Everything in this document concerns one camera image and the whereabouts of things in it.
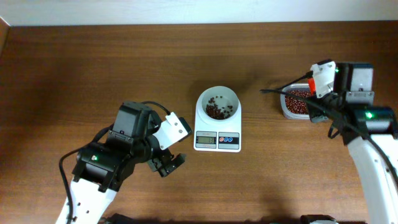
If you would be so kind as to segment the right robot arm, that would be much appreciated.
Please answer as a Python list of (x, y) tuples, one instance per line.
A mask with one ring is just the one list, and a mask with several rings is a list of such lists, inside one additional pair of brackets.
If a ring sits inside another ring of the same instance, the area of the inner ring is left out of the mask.
[(397, 223), (397, 118), (374, 105), (373, 66), (325, 60), (313, 64), (307, 104), (310, 121), (332, 121), (359, 174), (370, 223)]

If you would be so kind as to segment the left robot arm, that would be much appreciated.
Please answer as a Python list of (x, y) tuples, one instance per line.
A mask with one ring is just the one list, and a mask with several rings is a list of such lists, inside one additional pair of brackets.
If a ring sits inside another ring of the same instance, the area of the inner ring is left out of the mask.
[(67, 197), (57, 223), (98, 223), (138, 164), (146, 163), (152, 172), (167, 177), (184, 163), (185, 155), (175, 156), (169, 147), (191, 135), (191, 127), (169, 110), (161, 119), (154, 105), (123, 102), (115, 122), (74, 151), (71, 181), (58, 164)]

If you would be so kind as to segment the orange plastic measuring scoop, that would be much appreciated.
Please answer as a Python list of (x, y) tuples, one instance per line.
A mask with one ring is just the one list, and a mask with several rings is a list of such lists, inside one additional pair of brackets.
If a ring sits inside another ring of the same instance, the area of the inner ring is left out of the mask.
[(308, 86), (309, 86), (311, 95), (315, 95), (316, 94), (316, 85), (315, 85), (314, 78), (308, 79)]

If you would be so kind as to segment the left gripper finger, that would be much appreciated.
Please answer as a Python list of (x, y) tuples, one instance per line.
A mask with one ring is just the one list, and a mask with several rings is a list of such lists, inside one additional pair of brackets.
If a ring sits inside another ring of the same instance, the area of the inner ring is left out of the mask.
[(160, 176), (167, 177), (185, 162), (185, 158), (185, 154), (162, 156), (160, 158), (161, 167), (158, 169)]
[(185, 140), (192, 134), (192, 129), (189, 126), (189, 124), (187, 123), (187, 121), (185, 120), (185, 118), (179, 117), (178, 119), (180, 120), (181, 124), (183, 125), (183, 127), (185, 128), (185, 130), (187, 132), (187, 134), (179, 140), (179, 142), (182, 142), (183, 140)]

